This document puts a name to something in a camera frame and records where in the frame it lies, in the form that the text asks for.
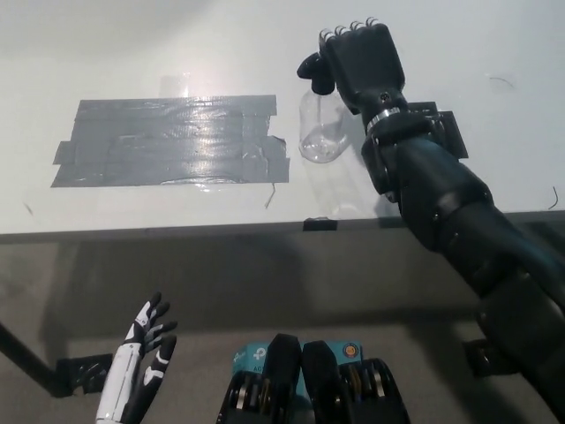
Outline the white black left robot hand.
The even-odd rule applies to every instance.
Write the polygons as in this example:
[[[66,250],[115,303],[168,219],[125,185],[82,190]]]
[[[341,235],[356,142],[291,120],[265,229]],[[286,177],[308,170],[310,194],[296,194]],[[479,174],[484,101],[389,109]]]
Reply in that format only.
[[[170,303],[156,292],[118,346],[105,380],[97,423],[141,423],[154,402],[177,345],[176,322],[158,322]]]

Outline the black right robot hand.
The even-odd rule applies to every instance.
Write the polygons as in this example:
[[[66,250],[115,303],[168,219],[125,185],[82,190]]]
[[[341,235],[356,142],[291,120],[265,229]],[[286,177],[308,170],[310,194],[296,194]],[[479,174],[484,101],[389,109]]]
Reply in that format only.
[[[380,20],[371,17],[322,30],[319,52],[344,104],[365,125],[384,110],[406,106],[402,64]]]

